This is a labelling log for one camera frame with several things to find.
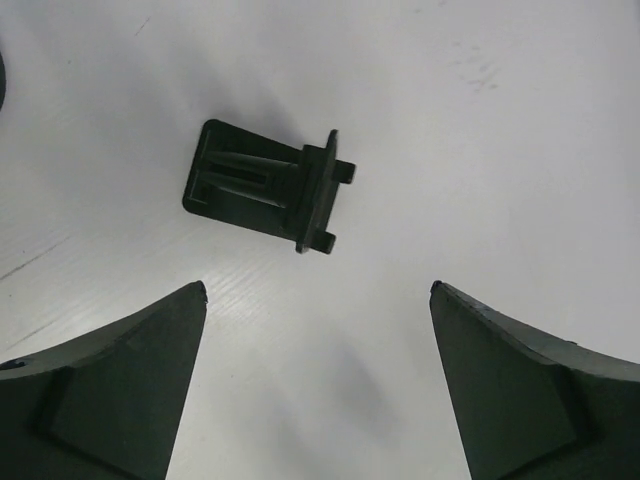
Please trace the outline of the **black round-base phone stand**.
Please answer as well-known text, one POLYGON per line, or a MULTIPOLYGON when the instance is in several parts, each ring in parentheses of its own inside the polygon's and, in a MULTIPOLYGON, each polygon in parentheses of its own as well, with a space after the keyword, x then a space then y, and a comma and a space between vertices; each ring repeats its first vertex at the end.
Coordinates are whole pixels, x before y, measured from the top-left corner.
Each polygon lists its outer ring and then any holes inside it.
POLYGON ((6 67, 2 53, 0 54, 0 109, 4 105, 7 90, 6 67))

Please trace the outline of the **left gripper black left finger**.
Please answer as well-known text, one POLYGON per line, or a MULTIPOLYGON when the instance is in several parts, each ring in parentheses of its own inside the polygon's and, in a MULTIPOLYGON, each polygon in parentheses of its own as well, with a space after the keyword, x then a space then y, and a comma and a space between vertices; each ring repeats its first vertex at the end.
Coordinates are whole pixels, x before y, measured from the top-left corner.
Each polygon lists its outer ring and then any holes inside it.
POLYGON ((1 365, 4 479, 166 477, 207 311, 196 281, 1 365))

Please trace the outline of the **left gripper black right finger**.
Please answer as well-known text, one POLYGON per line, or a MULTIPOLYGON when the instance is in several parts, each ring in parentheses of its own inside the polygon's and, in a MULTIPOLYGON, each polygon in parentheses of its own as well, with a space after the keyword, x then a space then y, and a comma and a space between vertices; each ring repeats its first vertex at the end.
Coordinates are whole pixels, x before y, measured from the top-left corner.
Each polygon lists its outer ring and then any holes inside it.
POLYGON ((429 306, 472 478, 638 478, 638 364, 533 328, 442 281, 429 306))

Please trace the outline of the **black folding phone stand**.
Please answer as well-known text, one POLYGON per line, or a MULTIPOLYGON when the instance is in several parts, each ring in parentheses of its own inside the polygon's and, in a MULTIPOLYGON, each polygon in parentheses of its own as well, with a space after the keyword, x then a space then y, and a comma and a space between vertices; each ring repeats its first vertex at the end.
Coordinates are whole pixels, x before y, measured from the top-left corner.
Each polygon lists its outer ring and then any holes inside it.
POLYGON ((356 172, 337 150, 336 130, 324 147, 296 149, 211 119, 202 127, 182 205, 194 215, 290 240, 300 254, 329 254, 337 192, 356 172))

